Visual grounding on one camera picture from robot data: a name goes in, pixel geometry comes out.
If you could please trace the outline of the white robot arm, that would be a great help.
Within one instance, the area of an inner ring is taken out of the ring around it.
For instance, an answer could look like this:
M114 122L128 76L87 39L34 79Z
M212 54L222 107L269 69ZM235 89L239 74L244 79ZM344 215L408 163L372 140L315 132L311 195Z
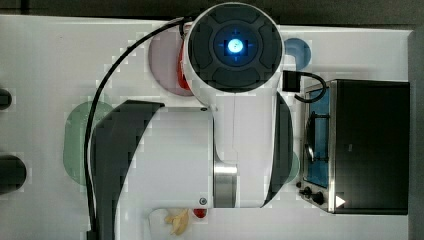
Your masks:
M182 68L197 107L127 100L92 135L97 226L90 240L153 240L157 209L262 208L289 177L293 130L278 92L284 44L244 3L200 14Z

